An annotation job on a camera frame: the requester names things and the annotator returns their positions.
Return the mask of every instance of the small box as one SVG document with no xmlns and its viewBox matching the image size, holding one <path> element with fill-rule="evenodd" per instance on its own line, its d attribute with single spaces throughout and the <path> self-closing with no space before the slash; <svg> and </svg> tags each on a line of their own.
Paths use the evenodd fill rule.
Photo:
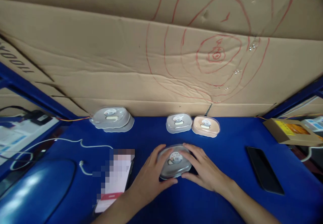
<svg viewBox="0 0 323 224">
<path fill-rule="evenodd" d="M 271 118 L 263 124 L 280 144 L 316 146 L 322 141 L 298 120 Z"/>
</svg>

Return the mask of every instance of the pink container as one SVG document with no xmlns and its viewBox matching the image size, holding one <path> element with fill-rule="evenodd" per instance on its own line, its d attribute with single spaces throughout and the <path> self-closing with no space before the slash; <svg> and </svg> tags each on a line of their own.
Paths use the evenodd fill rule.
<svg viewBox="0 0 323 224">
<path fill-rule="evenodd" d="M 220 132 L 220 124 L 214 118 L 197 116 L 194 118 L 192 130 L 195 134 L 214 138 Z"/>
</svg>

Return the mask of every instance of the orange wire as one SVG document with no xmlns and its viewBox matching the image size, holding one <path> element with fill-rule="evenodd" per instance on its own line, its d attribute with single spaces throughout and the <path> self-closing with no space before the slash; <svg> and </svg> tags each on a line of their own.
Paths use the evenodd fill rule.
<svg viewBox="0 0 323 224">
<path fill-rule="evenodd" d="M 61 121 L 79 121 L 79 120 L 89 119 L 91 117 L 89 116 L 89 117 L 85 117 L 85 118 L 81 118 L 81 119 L 76 119 L 76 120 L 65 120 L 65 119 L 61 119 L 61 118 L 58 118 L 58 117 L 56 117 L 56 118 L 59 119 L 59 120 L 61 120 Z"/>
<path fill-rule="evenodd" d="M 267 119 L 265 119 L 265 118 L 263 118 L 261 116 L 255 116 L 255 118 L 261 118 L 261 119 L 267 120 Z"/>
</svg>

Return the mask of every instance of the round label sticker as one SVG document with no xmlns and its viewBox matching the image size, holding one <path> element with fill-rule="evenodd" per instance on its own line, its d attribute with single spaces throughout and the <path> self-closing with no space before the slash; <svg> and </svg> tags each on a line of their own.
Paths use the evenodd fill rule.
<svg viewBox="0 0 323 224">
<path fill-rule="evenodd" d="M 107 109 L 104 114 L 105 115 L 113 115 L 114 113 L 116 113 L 117 110 L 116 109 Z"/>
<path fill-rule="evenodd" d="M 182 121 L 182 118 L 181 118 L 180 116 L 175 116 L 175 117 L 173 118 L 173 121 L 174 121 L 174 122 L 181 122 L 181 121 Z"/>
<path fill-rule="evenodd" d="M 171 155 L 169 156 L 168 164 L 177 164 L 180 161 L 182 161 L 183 156 L 179 152 L 172 152 Z"/>
<path fill-rule="evenodd" d="M 204 126 L 210 126 L 210 125 L 211 125 L 211 122 L 210 122 L 209 120 L 207 120 L 207 119 L 204 119 L 204 120 L 202 121 L 202 124 L 203 124 Z"/>
</svg>

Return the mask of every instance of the red drawing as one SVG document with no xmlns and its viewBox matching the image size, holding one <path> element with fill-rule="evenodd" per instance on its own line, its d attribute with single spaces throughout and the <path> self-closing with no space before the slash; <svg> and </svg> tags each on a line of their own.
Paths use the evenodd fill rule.
<svg viewBox="0 0 323 224">
<path fill-rule="evenodd" d="M 176 1 L 176 4 L 175 4 L 175 8 L 174 8 L 174 12 L 173 12 L 173 18 L 172 18 L 172 24 L 174 23 L 175 12 L 176 12 L 176 8 L 177 8 L 177 5 L 178 5 L 178 2 L 179 2 L 179 0 L 177 0 Z"/>
<path fill-rule="evenodd" d="M 172 17 L 172 23 L 174 22 L 174 19 L 175 19 L 175 14 L 176 14 L 176 9 L 177 9 L 177 6 L 178 6 L 178 4 L 179 4 L 179 1 L 180 0 L 177 0 L 176 1 L 176 4 L 175 4 L 175 7 L 174 7 L 174 12 L 173 12 L 173 17 Z M 187 25 L 187 26 L 190 26 L 193 22 L 194 22 L 194 20 L 212 3 L 212 2 L 214 2 L 215 0 L 211 0 L 209 3 L 207 3 L 206 4 L 206 6 L 204 6 L 197 14 L 196 14 L 196 16 L 190 21 L 190 23 Z M 242 10 L 242 12 L 243 12 L 243 14 L 244 14 L 244 16 L 245 16 L 245 19 L 246 19 L 246 21 L 247 21 L 247 24 L 248 24 L 248 28 L 249 28 L 249 34 L 251 34 L 251 24 L 250 24 L 250 20 L 249 20 L 249 18 L 248 18 L 248 15 L 247 15 L 247 12 L 246 12 L 246 10 L 245 10 L 245 8 L 244 8 L 244 5 L 243 5 L 243 3 L 240 1 L 240 0 L 235 0 L 239 5 L 240 5 L 240 7 L 241 7 L 241 10 Z M 155 18 L 156 18 L 156 16 L 157 16 L 157 13 L 158 13 L 158 10 L 159 10 L 159 7 L 160 7 L 160 5 L 161 5 L 161 2 L 162 2 L 162 0 L 160 0 L 159 1 L 159 4 L 158 4 L 158 7 L 157 7 L 157 10 L 156 10 L 156 13 L 155 13 L 155 15 L 154 15 L 154 17 L 151 19 L 152 21 L 153 20 L 155 20 Z M 276 27 L 276 29 L 275 29 L 275 31 L 277 30 L 277 28 L 280 26 L 280 24 L 282 23 L 282 21 L 284 20 L 284 18 L 285 18 L 285 16 L 286 16 L 286 14 L 287 14 L 287 12 L 289 11 L 289 8 L 290 8 L 290 6 L 291 6 L 291 4 L 292 4 L 292 2 L 293 2 L 293 0 L 290 0 L 289 1 L 289 5 L 288 5 L 288 7 L 287 7 L 287 10 L 286 10 L 286 12 L 284 13 L 284 15 L 283 15 L 283 17 L 282 17 L 282 19 L 281 19 L 281 21 L 279 22 L 279 24 L 277 25 L 277 27 Z M 271 0 L 271 17 L 273 17 L 273 14 L 274 14 L 274 0 Z M 228 18 L 229 18 L 229 15 L 230 15 L 230 12 L 227 14 L 227 17 L 224 19 L 224 20 L 222 20 L 221 22 L 224 22 L 224 21 L 227 21 L 228 20 Z M 148 26 L 147 26 L 147 34 L 146 34 L 146 59 L 147 59 L 147 63 L 148 63 L 148 67 L 149 67 L 149 70 L 150 70 L 150 73 L 151 74 L 153 74 L 153 72 L 152 72 L 152 69 L 151 69 L 151 65 L 150 65 L 150 62 L 149 62 L 149 59 L 148 59 L 148 35 L 149 35 L 149 27 L 150 27 L 150 23 L 148 24 Z M 199 93 L 203 93 L 203 94 L 205 94 L 206 95 L 206 97 L 216 97 L 216 96 L 230 96 L 229 98 L 226 98 L 226 99 L 224 99 L 224 100 L 222 100 L 221 102 L 224 102 L 224 101 L 226 101 L 226 100 L 228 100 L 228 99 L 230 99 L 230 98 L 232 98 L 233 96 L 235 96 L 236 94 L 238 94 L 241 90 L 243 90 L 251 81 L 252 81 L 252 79 L 255 77 L 255 75 L 257 74 L 257 72 L 259 71 L 259 69 L 260 69 L 260 67 L 262 66 L 262 64 L 263 64 L 263 61 L 264 61 L 264 58 L 265 58 L 265 55 L 266 55 L 266 52 L 267 52 L 267 49 L 268 49 L 268 46 L 269 46 L 269 43 L 270 43 L 270 39 L 268 38 L 268 42 L 267 42 L 267 45 L 266 45 L 266 47 L 265 47 L 265 50 L 264 50 L 264 53 L 263 53 L 263 57 L 262 57 L 262 61 L 261 61 L 261 63 L 259 64 L 259 66 L 258 66 L 258 68 L 257 68 L 257 70 L 256 70 L 256 72 L 254 72 L 253 73 L 253 75 L 252 75 L 252 77 L 249 79 L 249 81 L 246 83 L 246 84 L 244 84 L 240 89 L 238 89 L 237 91 L 236 91 L 236 89 L 238 88 L 238 86 L 239 85 L 241 85 L 242 84 L 242 81 L 243 81 L 243 79 L 245 78 L 245 72 L 246 72 L 246 70 L 248 69 L 248 64 L 249 64 L 249 61 L 250 61 L 250 59 L 253 57 L 253 55 L 254 55 L 254 53 L 256 52 L 256 50 L 258 49 L 258 47 L 260 46 L 260 38 L 259 38 L 259 41 L 258 41 L 258 45 L 257 45 L 257 47 L 253 50 L 253 52 L 252 52 L 252 54 L 250 55 L 249 54 L 249 56 L 250 56 L 250 58 L 247 60 L 247 62 L 246 62 L 246 64 L 244 65 L 244 68 L 243 68 L 243 70 L 242 70 L 242 73 L 240 73 L 240 75 L 239 75 L 239 78 L 240 78 L 240 80 L 239 80 L 239 83 L 233 88 L 233 89 L 230 89 L 230 91 L 228 91 L 228 93 L 227 94 L 220 94 L 220 95 L 210 95 L 209 93 L 207 93 L 207 92 L 205 92 L 205 91 L 203 91 L 203 90 L 200 90 L 200 87 L 199 88 L 194 88 L 194 86 L 192 87 L 191 85 L 188 85 L 187 84 L 187 82 L 186 81 L 183 81 L 183 80 L 180 80 L 180 79 L 177 79 L 177 78 L 175 78 L 172 74 L 171 74 L 171 72 L 169 71 L 169 69 L 168 69 L 168 64 L 167 64 L 167 61 L 166 61 L 166 55 L 167 55 L 167 53 L 166 53 L 166 42 L 167 42 L 167 34 L 168 34 L 168 30 L 169 30 L 169 27 L 167 27 L 167 29 L 166 29 L 166 32 L 165 32 L 165 37 L 164 37 L 164 65 L 165 65 L 165 69 L 166 69 L 166 71 L 167 71 L 167 73 L 173 78 L 173 79 L 175 79 L 179 84 L 179 86 L 184 86 L 184 87 L 187 87 L 187 88 L 189 88 L 189 89 L 191 89 L 191 90 L 194 90 L 194 91 L 196 91 L 196 92 L 199 92 Z M 246 53 L 244 53 L 241 57 L 239 56 L 239 58 L 240 58 L 240 60 L 239 60 L 239 63 L 238 63 L 238 65 L 236 65 L 235 66 L 235 70 L 231 73 L 231 75 L 226 79 L 226 81 L 224 82 L 224 83 L 222 83 L 221 85 L 215 85 L 215 84 L 211 84 L 211 83 L 209 83 L 209 82 L 207 82 L 207 81 L 201 81 L 201 80 L 199 80 L 198 78 L 196 78 L 195 77 L 195 75 L 192 75 L 186 68 L 185 68 L 185 64 L 183 63 L 183 60 L 182 60 L 182 49 L 183 49 L 183 46 L 184 46 L 184 41 L 185 41 L 185 35 L 186 35 L 186 32 L 187 32 L 187 29 L 185 29 L 184 30 L 184 32 L 183 32 L 183 36 L 182 36 L 182 40 L 181 40 L 181 42 L 180 42 L 180 53 L 181 53 L 181 57 L 180 57 L 180 62 L 181 62 L 181 65 L 182 65 L 182 68 L 189 74 L 189 75 L 191 75 L 195 80 L 198 80 L 199 82 L 202 82 L 202 83 L 205 83 L 205 84 L 207 84 L 207 85 L 209 85 L 209 86 L 213 86 L 213 87 L 220 87 L 220 86 L 224 86 L 232 77 L 233 77 L 233 75 L 234 74 L 237 74 L 237 69 L 238 69 L 238 67 L 240 66 L 240 64 L 241 64 L 241 62 L 242 62 L 242 60 L 243 60 L 243 58 L 244 58 L 244 56 L 245 55 L 247 55 Z M 237 42 L 239 42 L 240 43 L 240 46 L 239 45 L 237 45 L 236 47 L 234 47 L 234 48 L 238 48 L 237 49 L 237 51 L 233 51 L 232 52 L 232 49 L 230 49 L 230 55 L 231 55 L 231 59 L 225 64 L 225 65 L 221 65 L 222 63 L 223 63 L 223 61 L 225 60 L 225 58 L 226 58 L 226 52 L 225 52 L 225 47 L 222 45 L 222 46 L 220 46 L 222 43 L 223 43 L 223 40 L 224 39 L 230 39 L 231 40 L 231 42 L 230 42 L 230 44 L 232 45 L 232 39 L 235 39 Z M 246 50 L 249 50 L 249 45 L 250 45 L 250 37 L 248 36 L 248 45 L 247 45 L 247 48 L 246 48 Z M 195 56 L 195 60 L 196 60 L 196 65 L 197 65 L 197 67 L 198 67 L 198 69 L 199 69 L 199 71 L 200 71 L 200 73 L 201 74 L 212 74 L 213 75 L 213 73 L 216 73 L 216 72 L 218 72 L 219 70 L 221 70 L 221 69 L 223 69 L 223 68 L 227 68 L 227 66 L 228 65 L 231 65 L 232 66 L 232 64 L 234 64 L 234 62 L 233 62 L 233 59 L 239 54 L 239 52 L 240 52 L 240 50 L 241 50 L 241 47 L 242 47 L 242 43 L 241 43 L 241 41 L 238 39 L 238 38 L 235 38 L 234 36 L 230 36 L 230 35 L 221 35 L 221 34 L 217 34 L 217 35 L 215 35 L 215 36 L 212 36 L 212 37 L 210 37 L 210 38 L 207 38 L 207 39 L 205 39 L 204 41 L 202 41 L 201 42 L 201 44 L 200 44 L 200 47 L 197 49 L 197 52 L 196 52 L 196 56 Z M 200 63 L 199 63 L 199 57 L 200 57 L 200 55 L 199 55 L 199 52 L 201 52 L 203 50 L 203 53 L 201 54 L 201 55 L 205 55 L 206 53 L 207 53 L 207 62 L 208 63 L 210 63 L 210 67 L 213 67 L 213 66 L 211 66 L 211 65 L 214 65 L 215 67 L 217 67 L 217 69 L 212 69 L 212 70 L 210 70 L 209 72 L 205 72 L 205 64 L 204 65 L 200 65 Z M 160 86 L 162 86 L 163 88 L 165 88 L 165 89 L 167 89 L 167 90 L 169 90 L 169 91 L 171 91 L 171 92 L 173 92 L 173 93 L 175 93 L 175 94 L 178 94 L 178 95 L 181 95 L 181 96 L 183 96 L 183 97 L 187 97 L 187 98 L 194 98 L 194 99 L 204 99 L 204 100 L 206 100 L 206 101 L 210 101 L 210 102 L 212 102 L 212 103 L 220 103 L 220 101 L 214 101 L 212 98 L 211 99 L 209 99 L 209 98 L 206 98 L 206 97 L 203 97 L 203 96 L 201 96 L 201 97 L 191 97 L 191 96 L 186 96 L 186 95 L 183 95 L 181 92 L 178 92 L 178 91 L 175 91 L 174 90 L 174 88 L 172 88 L 172 87 L 167 87 L 167 85 L 162 85 L 158 80 L 157 80 L 157 78 L 153 75 L 153 78 L 155 79 L 155 81 L 160 85 Z"/>
<path fill-rule="evenodd" d="M 225 50 L 222 47 L 214 47 L 212 51 L 208 53 L 207 57 L 209 63 L 221 63 L 225 59 Z"/>
<path fill-rule="evenodd" d="M 290 9 L 290 6 L 292 5 L 293 3 L 293 0 L 289 0 L 289 3 L 288 3 L 288 6 L 287 6 L 287 9 L 282 17 L 282 19 L 280 20 L 280 22 L 278 23 L 278 25 L 276 26 L 276 29 L 274 30 L 274 32 L 272 34 L 274 34 L 276 32 L 276 30 L 278 29 L 278 27 L 280 26 L 280 24 L 283 22 L 283 20 L 285 19 L 285 16 L 287 15 L 287 12 L 289 11 Z"/>
<path fill-rule="evenodd" d="M 221 39 L 223 39 L 223 38 L 225 38 L 225 37 L 228 37 L 228 38 L 232 38 L 232 39 L 237 40 L 237 41 L 240 43 L 240 45 L 239 45 L 239 49 L 238 49 L 238 51 L 233 55 L 233 57 L 232 57 L 232 58 L 231 58 L 231 59 L 230 59 L 230 60 L 229 60 L 225 65 L 223 65 L 222 67 L 220 67 L 220 68 L 218 68 L 218 69 L 216 69 L 216 70 L 209 71 L 209 72 L 202 72 L 201 67 L 200 67 L 200 64 L 199 64 L 199 52 L 200 52 L 200 51 L 201 51 L 201 49 L 203 48 L 203 45 L 204 45 L 204 43 L 205 43 L 206 41 L 208 41 L 208 40 L 212 40 L 212 39 L 214 39 L 214 38 L 216 38 L 216 37 L 218 37 L 218 36 L 221 36 L 221 37 L 222 37 Z M 209 38 L 205 39 L 204 41 L 202 41 L 202 43 L 201 43 L 200 47 L 199 47 L 199 48 L 198 48 L 198 50 L 196 51 L 196 57 L 195 57 L 195 60 L 196 60 L 196 63 L 197 63 L 197 65 L 198 65 L 199 71 L 200 71 L 201 73 L 206 73 L 206 74 L 215 73 L 215 72 L 219 71 L 220 69 L 222 69 L 223 67 L 227 66 L 229 63 L 231 63 L 231 62 L 232 62 L 232 60 L 233 60 L 233 59 L 236 57 L 236 55 L 240 52 L 241 47 L 242 47 L 242 42 L 240 41 L 240 39 L 236 38 L 235 36 L 230 36 L 230 35 L 220 35 L 220 34 L 217 34 L 217 35 L 215 35 L 215 36 L 211 36 L 211 37 L 209 37 Z"/>
<path fill-rule="evenodd" d="M 220 22 L 224 22 L 224 21 L 227 21 L 229 19 L 229 15 L 230 15 L 230 12 L 228 13 L 228 15 L 226 16 L 226 18 Z"/>
<path fill-rule="evenodd" d="M 196 16 L 191 20 L 191 22 L 187 25 L 187 26 L 190 26 L 194 21 L 195 19 L 198 17 L 199 14 L 202 13 L 202 11 L 204 11 L 214 0 L 211 0 L 209 3 L 206 4 L 206 6 L 204 6 L 197 14 Z M 249 33 L 251 34 L 251 24 L 250 24 L 250 20 L 249 20 L 249 17 L 247 15 L 247 12 L 246 12 L 246 9 L 243 5 L 243 3 L 241 2 L 241 0 L 235 0 L 236 2 L 238 2 L 238 4 L 240 5 L 242 11 L 243 11 L 243 14 L 245 15 L 245 18 L 247 20 L 247 24 L 248 24 L 248 28 L 249 28 Z"/>
<path fill-rule="evenodd" d="M 156 16 L 157 16 L 157 13 L 158 13 L 158 11 L 159 11 L 159 7 L 160 7 L 160 4 L 161 4 L 161 3 L 162 3 L 162 0 L 159 0 L 157 10 L 156 10 L 156 12 L 155 12 L 154 17 L 153 17 L 153 18 L 151 18 L 151 21 L 154 21 L 154 20 L 156 19 Z"/>
</svg>

